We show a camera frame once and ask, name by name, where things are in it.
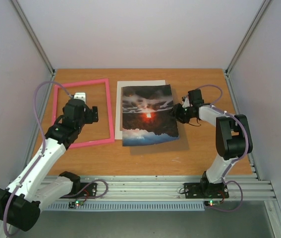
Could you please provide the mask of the sunset landscape photo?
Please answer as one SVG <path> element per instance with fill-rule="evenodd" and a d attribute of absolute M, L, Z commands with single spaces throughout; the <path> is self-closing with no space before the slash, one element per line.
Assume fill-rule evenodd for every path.
<path fill-rule="evenodd" d="M 122 145 L 147 146 L 179 139 L 170 85 L 122 88 Z"/>

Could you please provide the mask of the pink picture frame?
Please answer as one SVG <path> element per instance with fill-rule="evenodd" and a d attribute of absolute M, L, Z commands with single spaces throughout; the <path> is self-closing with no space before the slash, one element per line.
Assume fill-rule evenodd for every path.
<path fill-rule="evenodd" d="M 65 84 L 63 84 L 63 87 L 64 88 L 71 88 L 71 87 L 86 86 L 86 85 L 93 85 L 93 84 L 102 84 L 102 83 L 105 85 L 105 90 L 106 90 L 107 113 L 108 113 L 110 137 L 106 138 L 106 139 L 100 139 L 100 140 L 73 143 L 73 144 L 70 145 L 69 149 L 114 143 L 115 137 L 114 137 L 114 127 L 113 127 L 113 119 L 112 119 L 112 106 L 111 106 L 109 79 L 103 78 L 103 79 L 87 80 L 87 81 L 80 81 L 80 82 L 73 82 L 73 83 L 65 83 Z M 58 90 L 59 90 L 60 86 L 55 85 L 53 88 L 54 88 L 54 94 L 53 94 L 51 124 L 53 124 L 56 120 L 57 97 L 58 97 Z"/>

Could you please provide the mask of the white mat board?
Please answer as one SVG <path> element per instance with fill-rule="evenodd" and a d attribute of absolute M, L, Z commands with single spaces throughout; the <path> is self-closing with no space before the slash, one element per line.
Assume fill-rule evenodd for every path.
<path fill-rule="evenodd" d="M 122 93 L 121 89 L 127 86 L 160 86 L 165 85 L 165 80 L 147 80 L 147 81 L 118 81 L 116 88 L 116 112 L 115 112 L 115 140 L 122 140 L 122 130 L 120 128 Z"/>

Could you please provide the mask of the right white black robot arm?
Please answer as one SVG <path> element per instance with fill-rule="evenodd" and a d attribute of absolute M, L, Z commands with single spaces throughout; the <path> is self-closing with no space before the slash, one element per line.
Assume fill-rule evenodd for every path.
<path fill-rule="evenodd" d="M 252 152 L 253 143 L 246 115 L 232 115 L 214 103 L 205 103 L 201 89 L 194 89 L 174 105 L 172 115 L 182 124 L 196 118 L 216 128 L 217 155 L 212 165 L 204 171 L 199 183 L 184 185 L 187 198 L 228 198 L 226 175 L 233 166 Z"/>

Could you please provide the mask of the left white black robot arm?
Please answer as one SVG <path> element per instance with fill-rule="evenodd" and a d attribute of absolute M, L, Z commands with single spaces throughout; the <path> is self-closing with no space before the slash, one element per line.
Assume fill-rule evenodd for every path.
<path fill-rule="evenodd" d="M 42 210 L 55 200 L 81 193 L 80 176 L 71 172 L 61 173 L 54 182 L 39 189 L 48 171 L 78 138 L 83 126 L 99 120 L 98 108 L 89 108 L 80 99 L 70 99 L 62 111 L 22 173 L 7 188 L 0 188 L 0 220 L 22 231 L 30 230 Z"/>

